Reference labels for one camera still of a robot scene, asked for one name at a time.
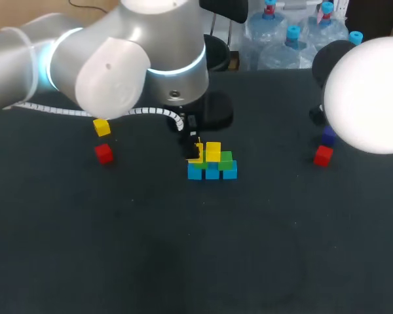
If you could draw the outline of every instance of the blue cube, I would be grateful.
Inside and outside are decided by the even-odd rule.
[[[205,171],[205,179],[206,180],[219,180],[220,179],[220,171],[218,170],[217,162],[209,162],[208,167]]]
[[[188,179],[202,180],[202,169],[197,169],[193,164],[188,164]]]
[[[333,147],[336,142],[336,133],[330,126],[326,126],[323,130],[322,145],[326,147]]]
[[[237,179],[237,161],[233,160],[233,168],[231,170],[223,171],[224,180],[236,180]]]

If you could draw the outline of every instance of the white cable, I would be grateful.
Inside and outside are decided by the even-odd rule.
[[[16,27],[4,27],[1,29],[1,31],[15,32],[16,34],[18,34],[19,38],[24,42],[24,44],[29,48],[29,54],[31,56],[31,62],[32,62],[32,85],[31,88],[29,89],[29,92],[26,94],[25,99],[23,100],[23,101],[28,101],[33,97],[33,95],[37,91],[38,83],[39,83],[39,70],[38,70],[39,65],[38,65],[38,57],[35,51],[35,47],[33,46],[29,37],[21,29],[18,29]]]
[[[17,103],[14,105],[14,107],[41,111],[43,113],[62,114],[62,115],[66,115],[66,116],[92,117],[86,111],[61,109],[61,108],[38,105],[36,103]],[[173,111],[170,111],[167,109],[152,108],[152,107],[134,108],[134,109],[129,110],[125,114],[125,116],[131,116],[134,114],[160,114],[160,115],[168,116],[169,118],[172,118],[173,120],[175,120],[176,127],[178,128],[178,131],[183,130],[183,121],[180,118],[180,116],[178,116],[178,114],[174,113]]]

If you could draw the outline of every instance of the cable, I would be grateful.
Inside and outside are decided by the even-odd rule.
[[[66,115],[66,116],[84,116],[84,117],[92,118],[92,116],[90,114],[88,114],[86,111],[61,109],[61,108],[44,106],[44,105],[38,105],[36,103],[17,103],[14,105],[14,107],[41,111],[43,113],[62,114],[62,115]],[[176,127],[178,128],[178,131],[183,130],[183,121],[182,121],[181,117],[178,116],[173,111],[170,111],[167,109],[161,109],[161,108],[144,107],[144,108],[131,109],[124,115],[125,116],[132,116],[135,114],[161,114],[163,116],[168,116],[169,118],[172,118],[173,120],[175,120]]]
[[[71,0],[68,0],[68,3],[69,3],[70,5],[72,5],[73,7],[76,7],[76,8],[82,8],[82,9],[95,9],[95,10],[100,10],[100,11],[102,11],[103,13],[107,14],[107,11],[104,10],[103,8],[100,8],[100,7],[94,7],[94,6],[92,6],[92,5],[75,5],[74,3],[71,2]]]

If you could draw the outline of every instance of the yellow cube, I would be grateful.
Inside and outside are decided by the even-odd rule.
[[[99,137],[111,134],[111,128],[109,127],[109,123],[106,120],[96,119],[93,121],[94,129]]]
[[[205,157],[206,157],[207,162],[220,162],[221,161],[221,143],[220,142],[207,142]]]
[[[204,144],[197,143],[195,145],[196,145],[196,147],[198,147],[198,150],[199,150],[199,158],[198,159],[188,159],[188,162],[190,164],[202,164],[204,162]]]

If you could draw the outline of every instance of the red cube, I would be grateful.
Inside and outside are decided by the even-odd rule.
[[[327,167],[332,158],[333,149],[326,146],[319,146],[314,157],[314,164],[322,167]]]
[[[99,162],[104,165],[107,164],[108,162],[113,161],[113,154],[111,147],[109,147],[108,144],[103,144],[98,147],[94,148],[94,151],[96,152],[96,156],[99,159]]]

